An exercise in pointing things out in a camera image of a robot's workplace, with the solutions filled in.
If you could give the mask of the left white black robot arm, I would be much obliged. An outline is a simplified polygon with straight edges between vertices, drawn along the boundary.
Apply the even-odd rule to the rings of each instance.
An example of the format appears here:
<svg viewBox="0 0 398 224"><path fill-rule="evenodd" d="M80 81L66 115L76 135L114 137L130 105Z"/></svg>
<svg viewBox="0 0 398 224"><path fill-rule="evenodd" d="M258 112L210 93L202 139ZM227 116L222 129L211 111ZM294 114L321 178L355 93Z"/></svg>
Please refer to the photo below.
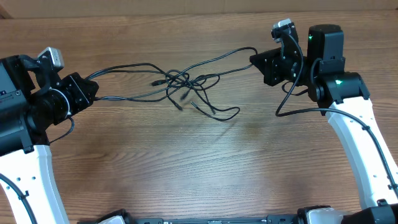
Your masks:
<svg viewBox="0 0 398 224"><path fill-rule="evenodd" d="M58 49L1 59L1 187L17 223L68 223L55 183L51 125L94 102L99 86L78 73L60 78Z"/></svg>

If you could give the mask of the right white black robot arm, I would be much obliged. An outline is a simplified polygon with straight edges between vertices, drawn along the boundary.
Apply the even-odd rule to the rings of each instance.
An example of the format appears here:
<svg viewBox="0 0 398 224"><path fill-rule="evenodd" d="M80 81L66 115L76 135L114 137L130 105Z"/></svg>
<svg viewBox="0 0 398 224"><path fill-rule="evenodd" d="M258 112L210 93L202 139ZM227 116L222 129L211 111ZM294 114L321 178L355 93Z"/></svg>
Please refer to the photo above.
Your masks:
<svg viewBox="0 0 398 224"><path fill-rule="evenodd" d="M369 90L358 73L345 70L344 33L340 26L320 24L308 31L303 52L295 24L274 24L272 38L279 48L250 57L264 83L283 81L306 86L307 95L337 134L358 186L361 209L355 213L329 205L298 209L278 223L396 223L397 164L378 128Z"/></svg>

